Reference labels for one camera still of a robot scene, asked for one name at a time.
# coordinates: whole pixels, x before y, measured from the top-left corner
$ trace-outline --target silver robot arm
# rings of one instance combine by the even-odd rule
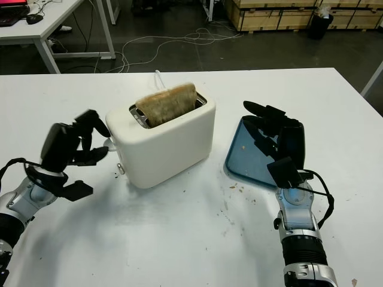
[[[242,121],[255,146],[275,160],[267,168],[279,187],[276,199],[280,211],[274,228],[279,230],[282,243],[286,287],[338,287],[334,271],[327,265],[319,232],[333,212],[334,198],[319,174],[303,169],[303,124],[272,106],[245,101],[244,107],[253,114],[242,117]],[[314,175],[326,193],[312,190],[307,183]],[[319,223],[311,212],[314,194],[326,196],[329,201],[329,208]]]
[[[312,189],[307,181],[299,187]],[[338,287],[335,273],[327,265],[317,220],[311,212],[314,193],[280,188],[276,199],[281,210],[274,227],[279,230],[283,248],[285,285]]]
[[[96,111],[88,110],[72,125],[56,123],[45,140],[40,164],[15,158],[0,169],[0,189],[1,178],[12,164],[23,163],[27,174],[19,187],[0,196],[0,286],[8,277],[13,248],[35,214],[58,197],[76,201],[93,193],[83,181],[64,187],[68,176],[63,172],[67,165],[95,166],[107,155],[106,147],[90,150],[93,129],[110,137]],[[80,143],[83,149],[77,150]]]

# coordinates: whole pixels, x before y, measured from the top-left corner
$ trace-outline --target floor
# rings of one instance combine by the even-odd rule
[[[167,11],[153,12],[148,17],[134,17],[130,13],[130,3],[121,4],[122,11],[117,25],[110,25],[114,48],[119,52],[126,42],[148,35],[184,37],[199,28],[207,28],[210,33],[219,35],[236,35],[226,22],[206,24],[206,14],[199,4],[177,5]],[[91,13],[92,6],[89,2],[82,4],[75,12],[86,38],[89,35]],[[105,38],[97,21],[97,14],[94,12],[93,17],[89,51],[106,50]],[[85,40],[73,16],[64,24],[73,27],[72,33],[56,38],[69,51],[84,51]],[[209,38],[211,35],[201,34],[200,37]],[[158,46],[166,41],[169,39],[144,38],[127,45],[124,53],[130,63],[140,64],[151,60],[156,55]],[[164,44],[152,62],[130,66],[129,72],[153,72],[155,69],[176,72],[334,67],[357,91],[361,91],[383,60],[383,33],[377,31],[332,30],[328,31],[321,41],[308,39],[304,31],[297,33],[278,31],[244,34],[240,38],[216,41],[210,45],[201,45],[209,43],[209,40],[192,42],[200,45],[179,40]],[[96,61],[96,58],[60,59],[57,65],[63,73],[93,73]],[[119,66],[121,56],[117,55],[116,60],[98,61],[96,72],[106,72]],[[0,75],[47,72],[34,46],[0,47]],[[367,98],[381,115],[383,115],[382,91],[383,76],[378,79]]]

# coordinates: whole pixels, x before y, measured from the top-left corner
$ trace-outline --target black trash can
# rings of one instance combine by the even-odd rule
[[[321,18],[318,15],[314,15],[309,29],[309,38],[321,39],[323,38],[327,28],[332,23],[334,16],[329,15],[328,19]]]

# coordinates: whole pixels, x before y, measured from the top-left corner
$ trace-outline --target computer mouse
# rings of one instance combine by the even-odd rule
[[[27,15],[25,19],[28,24],[32,25],[32,24],[36,24],[40,22],[43,19],[43,16],[37,15],[37,14],[31,14],[31,15]]]

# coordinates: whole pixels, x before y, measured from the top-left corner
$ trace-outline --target wooden crate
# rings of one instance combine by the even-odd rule
[[[276,30],[281,17],[279,10],[241,11],[231,0],[226,0],[224,5],[237,31]]]
[[[375,29],[380,24],[383,11],[357,10],[347,29]]]
[[[350,22],[354,10],[331,10],[334,20],[329,26],[329,29],[346,29]]]
[[[359,8],[383,8],[383,0],[360,0]]]
[[[359,0],[322,0],[317,2],[317,6],[330,5],[331,7],[352,7],[358,6]]]
[[[321,0],[234,0],[238,8],[314,7]]]
[[[278,30],[306,29],[313,13],[313,10],[284,10]]]

